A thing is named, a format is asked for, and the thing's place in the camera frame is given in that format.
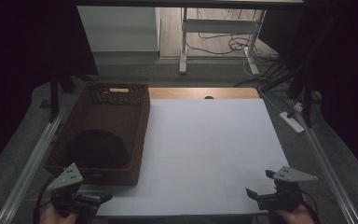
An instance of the brown basket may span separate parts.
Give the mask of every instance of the brown basket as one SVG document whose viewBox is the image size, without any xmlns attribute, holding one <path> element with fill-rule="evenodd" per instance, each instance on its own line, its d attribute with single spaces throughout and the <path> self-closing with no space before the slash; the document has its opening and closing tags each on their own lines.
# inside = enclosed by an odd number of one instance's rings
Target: brown basket
<svg viewBox="0 0 358 224">
<path fill-rule="evenodd" d="M 90 129 L 107 130 L 123 139 L 131 161 L 122 169 L 96 169 L 85 183 L 94 185 L 136 185 L 141 169 L 145 133 L 150 111 L 146 85 L 86 82 L 68 120 L 52 149 L 46 170 L 60 174 L 60 160 L 67 144 Z M 79 167 L 80 172 L 88 169 Z"/>
</svg>

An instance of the floor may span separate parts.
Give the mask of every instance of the floor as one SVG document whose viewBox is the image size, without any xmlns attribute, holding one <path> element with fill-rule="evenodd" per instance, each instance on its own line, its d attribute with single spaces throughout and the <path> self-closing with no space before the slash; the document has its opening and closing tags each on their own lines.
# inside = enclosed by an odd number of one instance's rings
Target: floor
<svg viewBox="0 0 358 224">
<path fill-rule="evenodd" d="M 214 9 L 214 8 L 189 8 L 187 11 L 188 19 L 214 19 L 214 20 L 256 20 L 259 17 L 260 10 L 245 9 Z M 162 7 L 160 9 L 161 32 L 160 32 L 160 57 L 176 58 L 180 56 L 182 44 L 182 23 L 181 14 L 184 11 L 181 8 Z M 241 46 L 237 50 L 232 50 L 229 44 L 248 44 L 248 35 L 222 35 L 222 34 L 187 34 L 187 55 L 189 57 L 219 57 L 219 58 L 238 58 L 244 57 Z M 274 57 L 276 52 L 269 46 L 257 39 L 255 42 L 256 50 L 265 57 Z"/>
</svg>

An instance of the white table surface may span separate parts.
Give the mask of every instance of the white table surface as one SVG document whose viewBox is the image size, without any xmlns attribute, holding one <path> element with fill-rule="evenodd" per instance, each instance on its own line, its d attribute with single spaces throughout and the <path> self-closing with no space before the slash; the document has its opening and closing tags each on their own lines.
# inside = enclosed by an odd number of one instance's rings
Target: white table surface
<svg viewBox="0 0 358 224">
<path fill-rule="evenodd" d="M 113 192 L 99 217 L 254 214 L 245 189 L 273 193 L 284 165 L 263 100 L 152 99 L 138 185 L 81 191 Z"/>
</svg>

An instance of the hand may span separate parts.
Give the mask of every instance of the hand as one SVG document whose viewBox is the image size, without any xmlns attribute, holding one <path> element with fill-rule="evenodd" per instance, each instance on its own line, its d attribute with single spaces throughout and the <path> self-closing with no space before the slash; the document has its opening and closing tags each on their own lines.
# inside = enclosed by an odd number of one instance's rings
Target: hand
<svg viewBox="0 0 358 224">
<path fill-rule="evenodd" d="M 278 216 L 282 217 L 287 224 L 315 224 L 310 211 L 302 204 L 292 212 L 277 210 L 274 211 Z"/>
<path fill-rule="evenodd" d="M 54 206 L 49 203 L 40 216 L 40 224 L 75 224 L 78 214 L 71 213 L 68 217 L 62 217 Z"/>
</svg>

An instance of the wall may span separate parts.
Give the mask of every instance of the wall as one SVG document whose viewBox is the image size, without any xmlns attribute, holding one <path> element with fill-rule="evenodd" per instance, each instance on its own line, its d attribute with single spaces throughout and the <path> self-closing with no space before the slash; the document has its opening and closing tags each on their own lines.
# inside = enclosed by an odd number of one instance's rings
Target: wall
<svg viewBox="0 0 358 224">
<path fill-rule="evenodd" d="M 158 51 L 159 8 L 77 7 L 92 51 Z"/>
</svg>

